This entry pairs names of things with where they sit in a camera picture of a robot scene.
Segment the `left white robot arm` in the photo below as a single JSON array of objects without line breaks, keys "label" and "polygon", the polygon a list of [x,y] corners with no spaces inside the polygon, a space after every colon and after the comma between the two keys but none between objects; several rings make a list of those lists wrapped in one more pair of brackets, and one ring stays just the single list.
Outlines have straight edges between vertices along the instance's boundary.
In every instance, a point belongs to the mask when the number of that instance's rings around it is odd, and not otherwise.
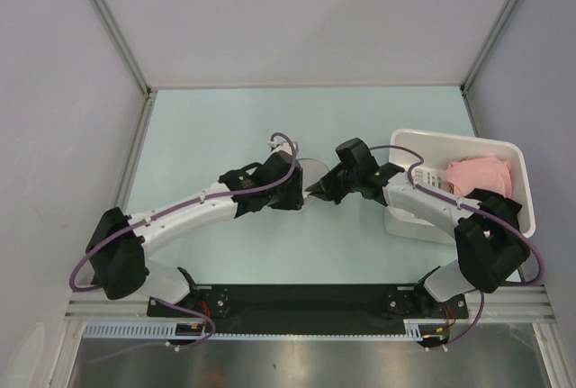
[{"label": "left white robot arm", "polygon": [[110,300],[132,294],[167,302],[177,314],[199,304],[192,277],[151,255],[185,234],[264,208],[299,211],[304,205],[302,163],[279,150],[264,163],[233,169],[189,201],[128,215],[114,207],[103,214],[86,248],[94,280]]}]

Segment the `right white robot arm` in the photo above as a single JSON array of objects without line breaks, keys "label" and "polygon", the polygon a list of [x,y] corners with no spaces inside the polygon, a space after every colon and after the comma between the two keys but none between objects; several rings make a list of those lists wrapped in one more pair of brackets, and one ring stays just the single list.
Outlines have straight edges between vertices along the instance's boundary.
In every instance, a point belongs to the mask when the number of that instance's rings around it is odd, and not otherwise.
[{"label": "right white robot arm", "polygon": [[415,294],[415,305],[422,315],[436,317],[461,293],[493,293],[530,257],[519,230],[518,203],[487,191],[465,198],[421,184],[408,169],[379,164],[358,138],[337,146],[336,154],[338,163],[308,187],[312,196],[339,204],[359,193],[382,206],[410,212],[454,240],[457,259],[418,284],[422,289]]}]

